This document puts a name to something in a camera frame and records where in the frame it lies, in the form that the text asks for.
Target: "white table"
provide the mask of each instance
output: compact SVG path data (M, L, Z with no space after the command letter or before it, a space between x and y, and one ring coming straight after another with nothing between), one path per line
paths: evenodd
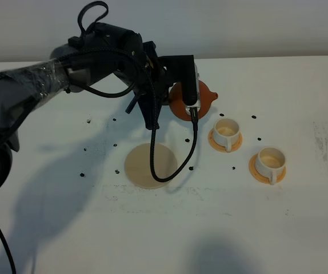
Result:
M328 273L328 57L197 65L219 98L199 122L189 165L165 188L143 190L125 177L126 155L150 139L138 106L125 113L132 95L62 93L27 118L0 189L0 226L19 273ZM95 86L125 87L114 76ZM220 113L243 134L231 154L207 141ZM157 141L181 163L191 123L164 108L159 124ZM248 171L268 145L287 156L275 186ZM9 273L1 242L0 273Z

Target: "coffee cup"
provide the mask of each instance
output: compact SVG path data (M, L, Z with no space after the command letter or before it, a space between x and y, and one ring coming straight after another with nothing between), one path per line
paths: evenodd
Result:
M277 182L277 177L283 173L285 166L285 154L275 147L264 147L255 159L255 169L259 174L267 177L270 184Z
M230 152L240 135L239 124L230 118L218 119L214 125L213 139L216 144Z

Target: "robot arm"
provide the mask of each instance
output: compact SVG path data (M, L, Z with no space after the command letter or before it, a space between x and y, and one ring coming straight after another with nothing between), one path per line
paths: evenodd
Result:
M82 27L84 13L94 6L104 6L107 11L97 18L87 30ZM46 103L60 91L87 90L107 98L117 98L134 92L126 112L138 103L146 128L152 130L150 153L153 177L161 179L154 171L155 131L159 128L158 116L169 101L169 88L182 83L182 100L191 115L197 134L197 113L200 108L197 71L192 55L158 57L153 42L142 42L139 34L117 26L98 23L108 13L104 2L88 4L78 16L80 37L72 37L66 45L56 48L52 60L16 70L0 72L0 186L11 167L10 150L18 151L17 129L37 107ZM90 86L104 77L115 74L128 88L119 94L106 94ZM189 157L178 171L188 162Z

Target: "cup handle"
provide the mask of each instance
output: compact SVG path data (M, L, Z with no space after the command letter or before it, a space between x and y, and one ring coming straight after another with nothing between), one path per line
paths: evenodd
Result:
M225 145L226 151L227 152L230 152L231 151L231 148L232 148L231 139L230 138L226 138L226 145Z
M277 172L276 170L272 170L270 183L275 184L276 182L277 182Z

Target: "white wall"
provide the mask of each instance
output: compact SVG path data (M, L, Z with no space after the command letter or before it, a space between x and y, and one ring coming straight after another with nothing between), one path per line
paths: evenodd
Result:
M0 61L45 59L90 1L0 0ZM328 0L106 0L105 22L197 58L328 54ZM103 8L88 12L85 26Z

